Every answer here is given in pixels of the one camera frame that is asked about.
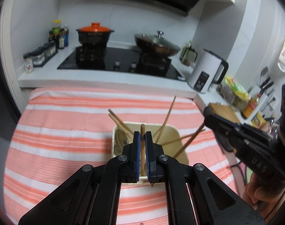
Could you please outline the person's right hand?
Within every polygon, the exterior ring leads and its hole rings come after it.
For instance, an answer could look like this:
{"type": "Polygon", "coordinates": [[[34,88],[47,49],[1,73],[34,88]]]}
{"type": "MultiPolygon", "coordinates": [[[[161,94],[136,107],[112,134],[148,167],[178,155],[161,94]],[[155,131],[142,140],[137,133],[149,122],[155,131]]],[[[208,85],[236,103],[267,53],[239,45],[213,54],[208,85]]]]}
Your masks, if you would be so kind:
{"type": "Polygon", "coordinates": [[[267,216],[272,209],[277,211],[285,200],[285,189],[279,193],[259,184],[258,176],[253,173],[245,187],[243,200],[262,216],[267,216]]]}

